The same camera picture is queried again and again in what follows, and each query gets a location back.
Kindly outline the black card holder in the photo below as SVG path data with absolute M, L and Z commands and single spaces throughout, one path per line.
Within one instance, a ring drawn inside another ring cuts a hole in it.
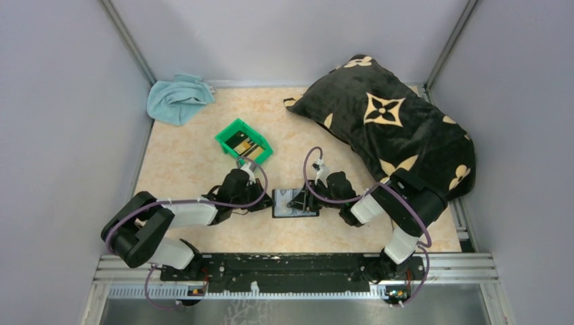
M 319 211 L 313 211 L 310 201 L 302 188 L 274 189 L 272 191 L 274 219 L 287 219 L 299 217 L 319 217 Z

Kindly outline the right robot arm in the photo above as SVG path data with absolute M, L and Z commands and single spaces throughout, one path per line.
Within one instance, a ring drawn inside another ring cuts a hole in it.
M 421 237 L 426 238 L 423 247 L 431 246 L 428 227 L 446 209 L 447 202 L 440 191 L 400 168 L 362 195 L 355 192 L 342 171 L 308 180 L 284 206 L 301 216 L 316 215 L 323 207 L 337 209 L 347 225 L 357 228 L 388 216 L 397 227 L 381 252 L 380 264 L 394 272 L 410 260 Z

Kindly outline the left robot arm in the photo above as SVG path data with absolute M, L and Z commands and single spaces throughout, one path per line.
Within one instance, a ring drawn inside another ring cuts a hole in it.
M 204 267 L 202 254 L 188 240 L 168 238 L 168 230 L 218 225 L 238 209 L 257 212 L 272 205 L 265 186 L 251 171 L 232 169 L 221 184 L 198 198 L 170 201 L 148 191 L 136 193 L 100 237 L 130 268 L 152 263 L 196 276 Z

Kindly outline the green plastic bin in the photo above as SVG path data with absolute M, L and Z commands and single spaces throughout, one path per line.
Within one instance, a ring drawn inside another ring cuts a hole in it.
M 252 160 L 261 166 L 273 154 L 268 141 L 240 118 L 220 131 L 215 140 L 224 154 L 236 159 L 239 167 L 247 165 L 251 171 L 257 168 Z

